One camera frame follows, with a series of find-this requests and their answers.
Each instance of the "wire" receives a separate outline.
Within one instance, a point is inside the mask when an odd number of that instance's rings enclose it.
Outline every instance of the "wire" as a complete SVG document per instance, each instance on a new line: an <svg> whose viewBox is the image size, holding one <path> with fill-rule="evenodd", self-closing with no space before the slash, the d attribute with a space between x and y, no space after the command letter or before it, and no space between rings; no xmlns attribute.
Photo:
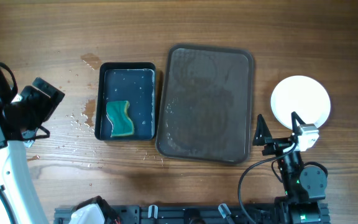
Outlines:
<svg viewBox="0 0 358 224"><path fill-rule="evenodd" d="M11 221L12 224L15 224L16 222L15 222L15 218L13 216L12 208L9 205L9 202L7 201L7 199L6 199L5 195L3 194L1 188L0 188L0 199L1 199L2 204L5 207L5 210L6 210L7 216L9 217L9 220Z"/></svg>
<svg viewBox="0 0 358 224"><path fill-rule="evenodd" d="M272 171L273 171L274 175L277 177L278 181L280 181L280 183L282 183L283 180L277 175L276 170L274 169L274 166L273 166L275 161L277 161L277 160L274 160L272 162Z"/></svg>
<svg viewBox="0 0 358 224"><path fill-rule="evenodd" d="M312 166L316 166L319 167L320 169L322 169L324 171L324 173L326 174L326 177L328 177L328 170L325 166L321 165L318 162L306 162L303 166L308 166L308 165L312 165Z"/></svg>
<svg viewBox="0 0 358 224"><path fill-rule="evenodd" d="M276 157L272 157L272 158L269 158L269 159L265 159L265 160L259 161L259 162L255 163L255 164L251 165L250 167L248 167L248 168L246 169L246 171L244 171L244 172L242 173L242 175L241 175L241 177L240 177L238 189L237 189L237 194L238 194L238 197L239 197L239 203L240 203L241 210L242 210L242 212L246 215L246 217L248 218L248 220L249 220L251 223L256 224L256 222L255 222L255 221L251 218L251 216L248 214L246 208L244 207L244 204L242 203L242 199L241 199L241 184L242 184L242 180L244 180L244 177L247 175L247 173L248 173L251 169L253 169L253 168L255 168L255 167L257 167L257 166L259 166L259 165L261 165L261 164L264 164L265 162L270 162L270 161L274 161L274 160L277 160L277 159L281 159L281 158L283 158L283 157L285 157L285 156L291 154L291 153L295 150L296 145L297 145L297 143L294 143L293 147L292 147L288 152L282 154L281 156L276 156Z"/></svg>

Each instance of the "sponge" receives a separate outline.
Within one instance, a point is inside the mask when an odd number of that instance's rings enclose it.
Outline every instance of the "sponge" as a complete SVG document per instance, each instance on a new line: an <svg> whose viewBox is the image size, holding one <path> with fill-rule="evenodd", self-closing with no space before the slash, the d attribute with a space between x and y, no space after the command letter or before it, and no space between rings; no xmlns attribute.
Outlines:
<svg viewBox="0 0 358 224"><path fill-rule="evenodd" d="M128 101L112 101L106 105L107 118L112 124L111 137L134 134L134 123L128 117Z"/></svg>

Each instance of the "black tray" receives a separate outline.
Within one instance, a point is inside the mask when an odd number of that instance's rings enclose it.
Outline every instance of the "black tray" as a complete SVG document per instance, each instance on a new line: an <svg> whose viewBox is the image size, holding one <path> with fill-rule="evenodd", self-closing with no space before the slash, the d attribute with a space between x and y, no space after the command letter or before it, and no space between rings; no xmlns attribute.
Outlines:
<svg viewBox="0 0 358 224"><path fill-rule="evenodd" d="M248 51L178 44L163 84L156 148L164 156L238 164L250 151L254 59Z"/></svg>
<svg viewBox="0 0 358 224"><path fill-rule="evenodd" d="M155 133L155 66L149 62L104 63L100 67L98 106L94 135L99 140L149 140ZM111 137L106 116L109 101L129 101L134 123L131 136Z"/></svg>

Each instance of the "wooden surface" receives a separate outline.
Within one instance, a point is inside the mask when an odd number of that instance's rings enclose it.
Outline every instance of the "wooden surface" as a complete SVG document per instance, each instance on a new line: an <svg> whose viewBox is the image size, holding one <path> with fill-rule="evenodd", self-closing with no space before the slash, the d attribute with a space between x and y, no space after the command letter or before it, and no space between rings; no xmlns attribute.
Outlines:
<svg viewBox="0 0 358 224"><path fill-rule="evenodd" d="M252 129L262 113L275 137L289 134L270 109L275 85L292 75L324 85L331 114L303 160L329 170L332 222L358 223L358 0L3 2L0 61L14 70L19 89L42 77L66 93L45 123L51 138L27 150L28 159L40 157L29 169L50 221L54 208L97 195L112 205L237 204L240 174L262 159L261 147L252 148L248 162L224 166L163 158L154 141L103 142L92 134L99 70L81 56L93 54L93 63L153 62L165 73L170 47L188 42L252 52ZM284 194L269 164L254 169L242 190L253 202Z"/></svg>

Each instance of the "gray tray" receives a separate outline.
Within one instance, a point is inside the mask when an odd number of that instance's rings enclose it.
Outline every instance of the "gray tray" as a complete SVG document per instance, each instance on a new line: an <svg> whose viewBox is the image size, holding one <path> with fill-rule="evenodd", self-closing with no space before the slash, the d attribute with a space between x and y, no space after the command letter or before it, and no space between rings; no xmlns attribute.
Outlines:
<svg viewBox="0 0 358 224"><path fill-rule="evenodd" d="M162 90L164 156L238 164L250 151L254 59L246 50L178 44Z"/></svg>

